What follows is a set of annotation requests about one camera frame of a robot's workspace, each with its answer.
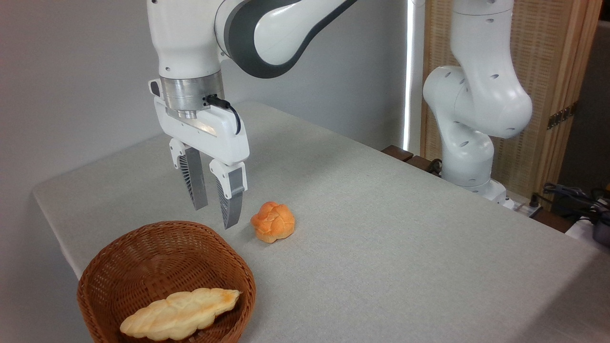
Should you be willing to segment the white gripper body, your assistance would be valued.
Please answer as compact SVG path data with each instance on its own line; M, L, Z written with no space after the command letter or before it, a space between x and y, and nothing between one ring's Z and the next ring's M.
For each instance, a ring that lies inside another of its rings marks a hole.
M206 108L195 111L195 118L166 106L161 80L149 82L162 131L166 135L228 166L244 162L250 156L248 137L237 111L216 95L203 98Z

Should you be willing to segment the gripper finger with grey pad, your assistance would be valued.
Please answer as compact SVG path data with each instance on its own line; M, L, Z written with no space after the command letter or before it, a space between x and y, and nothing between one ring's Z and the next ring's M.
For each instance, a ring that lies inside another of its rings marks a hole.
M242 210L243 193L248 189L245 164L227 166L218 159L209 164L215 176L224 228L238 223Z
M174 167L181 172L194 209L204 208L208 200L200 152L175 138L170 140L169 146Z

